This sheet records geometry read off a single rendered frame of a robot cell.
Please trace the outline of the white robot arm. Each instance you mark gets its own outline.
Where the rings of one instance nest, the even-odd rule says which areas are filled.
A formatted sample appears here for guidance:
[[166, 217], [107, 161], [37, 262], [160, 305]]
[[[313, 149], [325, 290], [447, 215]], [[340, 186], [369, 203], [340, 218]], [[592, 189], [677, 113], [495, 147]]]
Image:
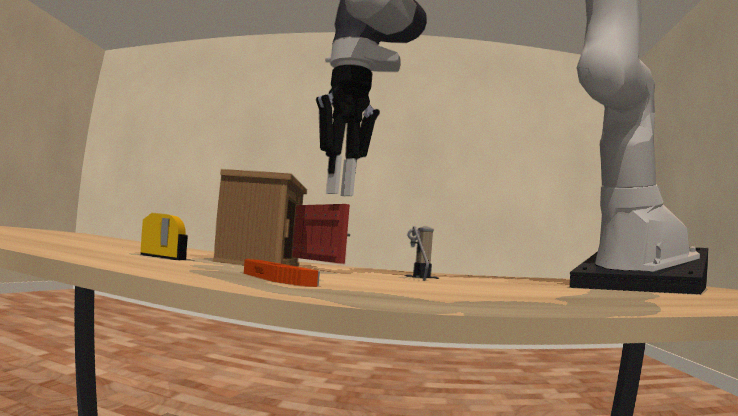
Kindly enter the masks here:
[[[601, 187], [595, 264], [654, 272], [700, 259], [695, 247], [689, 248], [686, 226], [663, 205], [656, 184], [655, 83], [638, 55], [641, 0], [585, 2], [586, 32], [577, 73], [585, 91], [605, 108], [600, 158], [602, 186], [607, 188]], [[426, 23], [426, 12], [416, 0], [340, 0], [331, 57], [325, 62], [333, 68], [358, 65], [398, 72], [400, 56], [379, 43], [413, 41]]]

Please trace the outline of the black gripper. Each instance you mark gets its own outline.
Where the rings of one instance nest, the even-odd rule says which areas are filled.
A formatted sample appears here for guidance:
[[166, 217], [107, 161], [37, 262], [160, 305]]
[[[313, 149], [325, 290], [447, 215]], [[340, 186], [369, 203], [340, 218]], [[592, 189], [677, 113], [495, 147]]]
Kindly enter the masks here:
[[[347, 121], [341, 196], [353, 196], [357, 160], [367, 156], [375, 120], [380, 114], [378, 109], [370, 105], [371, 85], [372, 72], [368, 68], [340, 65], [332, 70], [329, 94], [316, 98], [319, 108], [320, 149], [329, 157], [326, 194], [339, 193], [342, 163], [340, 154]], [[333, 116], [331, 104], [334, 107]]]

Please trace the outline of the yellow tape measure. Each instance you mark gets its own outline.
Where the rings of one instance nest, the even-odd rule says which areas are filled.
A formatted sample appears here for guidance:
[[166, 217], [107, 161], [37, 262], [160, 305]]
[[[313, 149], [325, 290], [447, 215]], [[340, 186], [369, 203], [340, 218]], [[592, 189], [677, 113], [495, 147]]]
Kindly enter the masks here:
[[143, 219], [140, 255], [186, 260], [187, 240], [184, 223], [179, 217], [151, 213]]

